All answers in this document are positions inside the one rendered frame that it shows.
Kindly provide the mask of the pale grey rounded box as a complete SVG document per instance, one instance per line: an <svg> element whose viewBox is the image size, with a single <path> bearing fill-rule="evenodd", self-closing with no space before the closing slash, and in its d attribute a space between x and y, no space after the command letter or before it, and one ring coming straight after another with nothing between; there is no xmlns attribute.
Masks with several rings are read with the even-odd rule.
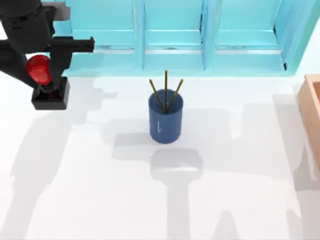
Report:
<svg viewBox="0 0 320 240"><path fill-rule="evenodd" d="M55 21L68 21L70 19L71 10L64 2L56 2L55 5Z"/></svg>

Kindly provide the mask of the brown pencil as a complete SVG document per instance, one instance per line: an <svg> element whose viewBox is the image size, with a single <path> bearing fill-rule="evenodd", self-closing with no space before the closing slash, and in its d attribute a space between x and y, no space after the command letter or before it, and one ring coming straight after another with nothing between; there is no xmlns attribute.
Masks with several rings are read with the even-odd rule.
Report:
<svg viewBox="0 0 320 240"><path fill-rule="evenodd" d="M155 95L155 97L156 97L156 99L157 99L157 101L158 101L158 103L159 103L159 105L160 105L160 107L161 107L162 112L165 113L165 107L164 107L164 105L162 104L162 101L161 101L161 99L160 99L160 97L159 97L159 95L158 95L158 92L157 92L157 90L156 90L156 88L155 88L155 85L154 85L152 79L149 79L149 83L150 83L151 88L152 88L152 90L153 90L153 93L154 93L154 95Z"/></svg>
<svg viewBox="0 0 320 240"><path fill-rule="evenodd" d="M169 110L171 109L172 105L174 104L174 101L175 101L175 99L176 99L176 97L177 97L177 95L178 95L178 93L179 93L179 90L180 90L183 82L184 82L184 79L181 79L181 80L179 81L179 84L178 84L176 90L174 91L173 96L172 96L172 98L171 98L171 100L170 100L170 102L169 102L169 104L168 104L168 106L167 106L166 113L169 112Z"/></svg>
<svg viewBox="0 0 320 240"><path fill-rule="evenodd" d="M167 113L168 103L168 71L164 70L164 113Z"/></svg>

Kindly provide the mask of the red trophy with black base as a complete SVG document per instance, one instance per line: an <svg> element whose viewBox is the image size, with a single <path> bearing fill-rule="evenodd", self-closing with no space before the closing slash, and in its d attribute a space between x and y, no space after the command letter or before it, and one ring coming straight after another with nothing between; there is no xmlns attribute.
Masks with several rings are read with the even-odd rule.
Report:
<svg viewBox="0 0 320 240"><path fill-rule="evenodd" d="M70 83L59 74L53 77L49 57L39 54L26 63L29 76L37 83L31 102L36 110L66 110L68 106Z"/></svg>

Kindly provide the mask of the salmon shallow box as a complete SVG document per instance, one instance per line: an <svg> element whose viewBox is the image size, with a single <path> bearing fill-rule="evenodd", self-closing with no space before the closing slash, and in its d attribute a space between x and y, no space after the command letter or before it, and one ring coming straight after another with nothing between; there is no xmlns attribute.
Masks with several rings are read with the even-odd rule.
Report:
<svg viewBox="0 0 320 240"><path fill-rule="evenodd" d="M298 91L299 111L320 168L320 74L306 74Z"/></svg>

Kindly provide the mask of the dark blue cup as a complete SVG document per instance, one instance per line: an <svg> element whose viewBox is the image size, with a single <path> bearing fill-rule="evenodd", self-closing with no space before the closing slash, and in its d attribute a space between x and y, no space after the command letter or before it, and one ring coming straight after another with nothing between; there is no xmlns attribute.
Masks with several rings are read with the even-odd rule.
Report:
<svg viewBox="0 0 320 240"><path fill-rule="evenodd" d="M163 110L154 93L148 98L149 133L153 140L161 144L175 142L181 135L184 100L176 96L168 113Z"/></svg>

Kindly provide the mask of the light blue rack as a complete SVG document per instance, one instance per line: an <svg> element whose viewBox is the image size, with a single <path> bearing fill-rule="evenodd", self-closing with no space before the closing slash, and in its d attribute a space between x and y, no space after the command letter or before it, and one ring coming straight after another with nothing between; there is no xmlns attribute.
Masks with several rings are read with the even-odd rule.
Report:
<svg viewBox="0 0 320 240"><path fill-rule="evenodd" d="M93 37L73 77L285 76L298 69L320 0L53 0L58 36Z"/></svg>

